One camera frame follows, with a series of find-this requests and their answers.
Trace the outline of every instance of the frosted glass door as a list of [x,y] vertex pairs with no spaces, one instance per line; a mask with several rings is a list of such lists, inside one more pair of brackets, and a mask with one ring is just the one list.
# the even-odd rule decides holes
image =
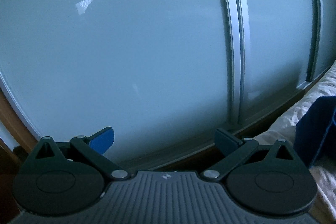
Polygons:
[[247,0],[250,56],[242,121],[285,102],[306,80],[313,0]]
[[322,28],[315,77],[336,59],[336,0],[322,0]]
[[223,0],[0,0],[2,89],[37,137],[111,126],[116,162],[229,115]]

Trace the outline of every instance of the dark blue cloth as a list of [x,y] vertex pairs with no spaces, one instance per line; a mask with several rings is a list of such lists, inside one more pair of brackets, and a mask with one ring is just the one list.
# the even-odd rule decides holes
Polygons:
[[336,160],[336,96],[322,96],[295,128],[293,148],[307,168],[323,155]]

